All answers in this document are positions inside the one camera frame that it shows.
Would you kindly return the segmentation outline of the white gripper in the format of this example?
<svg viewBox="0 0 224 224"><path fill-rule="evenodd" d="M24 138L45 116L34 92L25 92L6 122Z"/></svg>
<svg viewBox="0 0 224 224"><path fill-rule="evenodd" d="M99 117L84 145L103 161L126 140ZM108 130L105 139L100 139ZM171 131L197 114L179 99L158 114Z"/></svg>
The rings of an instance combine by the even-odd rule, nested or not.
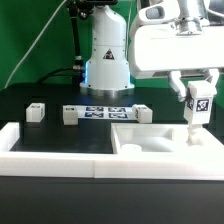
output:
<svg viewBox="0 0 224 224"><path fill-rule="evenodd" d="M224 68L224 27L209 26L201 35L179 36L169 25L142 26L131 40L128 61L136 79L171 71L169 85L177 93L178 101L184 102L186 87L180 71L207 69L205 79L213 86L217 84L217 68Z"/></svg>

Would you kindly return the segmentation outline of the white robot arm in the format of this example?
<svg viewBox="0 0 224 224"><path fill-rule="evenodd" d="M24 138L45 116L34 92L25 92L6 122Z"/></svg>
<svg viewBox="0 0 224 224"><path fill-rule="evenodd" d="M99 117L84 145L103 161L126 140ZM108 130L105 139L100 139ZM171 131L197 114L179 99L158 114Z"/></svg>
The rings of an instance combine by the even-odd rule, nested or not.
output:
<svg viewBox="0 0 224 224"><path fill-rule="evenodd" d="M130 27L111 7L118 0L75 0L75 14L93 18L92 56L80 83L83 92L130 92L131 77L167 76L183 101L183 73L202 73L215 83L224 68L224 26L212 26L210 0L147 0L137 3Z"/></svg>

